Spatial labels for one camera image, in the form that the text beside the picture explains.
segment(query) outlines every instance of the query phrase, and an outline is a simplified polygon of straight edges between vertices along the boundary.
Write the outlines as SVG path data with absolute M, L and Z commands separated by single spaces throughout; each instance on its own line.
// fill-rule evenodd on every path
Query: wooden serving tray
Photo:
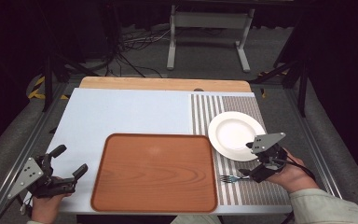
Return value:
M 100 212 L 212 212 L 217 197 L 209 139 L 180 134 L 110 135 L 91 206 Z

